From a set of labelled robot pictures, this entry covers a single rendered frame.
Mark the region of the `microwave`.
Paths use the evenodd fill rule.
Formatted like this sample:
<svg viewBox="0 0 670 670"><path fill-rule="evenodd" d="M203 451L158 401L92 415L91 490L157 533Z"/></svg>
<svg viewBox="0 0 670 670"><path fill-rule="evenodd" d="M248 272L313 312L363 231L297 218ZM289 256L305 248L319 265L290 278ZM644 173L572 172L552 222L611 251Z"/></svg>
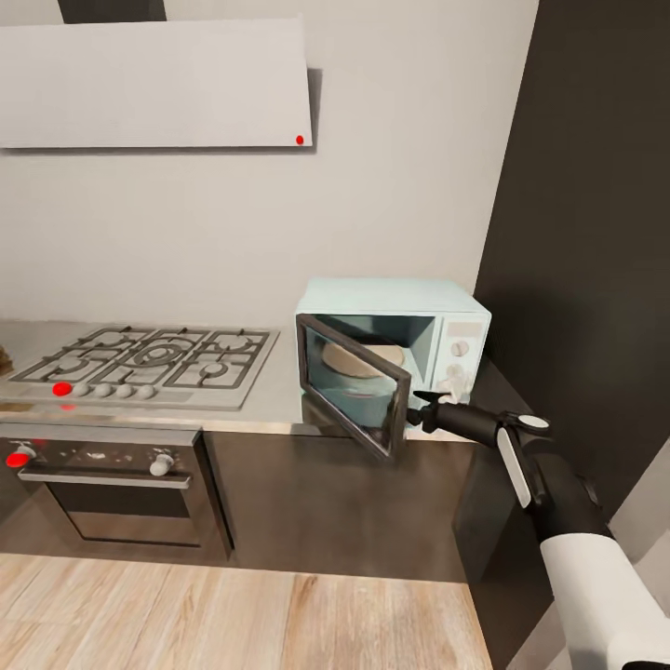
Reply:
<svg viewBox="0 0 670 670"><path fill-rule="evenodd" d="M295 309L299 385L395 470L410 394L475 382L491 313L451 279L312 277Z"/></svg>

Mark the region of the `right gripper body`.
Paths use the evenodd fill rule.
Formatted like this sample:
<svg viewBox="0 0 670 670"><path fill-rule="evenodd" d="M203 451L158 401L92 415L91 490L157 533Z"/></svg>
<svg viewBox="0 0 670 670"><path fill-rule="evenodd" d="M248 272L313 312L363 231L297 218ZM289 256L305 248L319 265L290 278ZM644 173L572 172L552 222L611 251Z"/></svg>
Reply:
<svg viewBox="0 0 670 670"><path fill-rule="evenodd" d="M435 429L443 429L452 434L469 439L471 417L482 409L459 402L440 403L438 399L422 406L422 430L431 434Z"/></svg>

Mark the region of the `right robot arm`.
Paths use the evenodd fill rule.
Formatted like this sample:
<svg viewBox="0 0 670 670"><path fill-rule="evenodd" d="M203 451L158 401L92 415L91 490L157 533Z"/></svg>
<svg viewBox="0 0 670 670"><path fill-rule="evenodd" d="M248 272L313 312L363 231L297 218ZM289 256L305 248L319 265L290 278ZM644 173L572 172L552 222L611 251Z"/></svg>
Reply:
<svg viewBox="0 0 670 670"><path fill-rule="evenodd" d="M552 586L572 670L670 670L670 620L641 582L600 516L591 483L559 454L548 422L461 403L468 385L455 373L415 391L427 401L406 421L500 448Z"/></svg>

